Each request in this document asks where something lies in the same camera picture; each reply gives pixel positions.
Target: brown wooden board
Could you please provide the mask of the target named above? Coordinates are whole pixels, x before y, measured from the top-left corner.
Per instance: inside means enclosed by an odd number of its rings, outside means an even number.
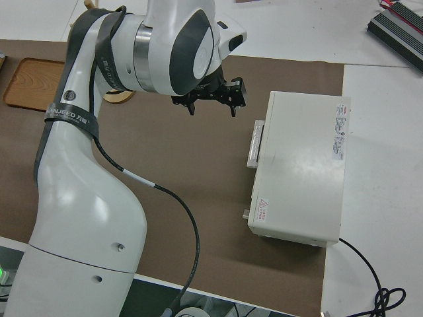
[[[46,111],[59,85],[63,62],[24,58],[18,65],[3,100],[19,108]]]
[[[9,56],[0,73],[0,93],[22,58],[63,61],[66,48],[64,43],[10,40],[0,40],[0,47]],[[151,93],[138,92],[121,105],[103,103],[100,140],[109,155],[176,192],[198,222],[202,253],[194,288],[297,316],[319,315],[325,249],[251,233],[242,215],[250,206],[255,171],[246,163],[254,121],[265,118],[271,90],[339,96],[343,69],[320,61],[228,57],[225,78],[242,77],[248,94],[247,107],[236,118],[212,101],[197,102],[196,115],[189,116],[170,97]],[[22,242],[28,242],[36,220],[32,166],[43,116],[0,104],[0,236]],[[149,228],[137,272],[183,284],[194,236],[180,205],[121,175],[96,151],[95,156],[145,209]]]

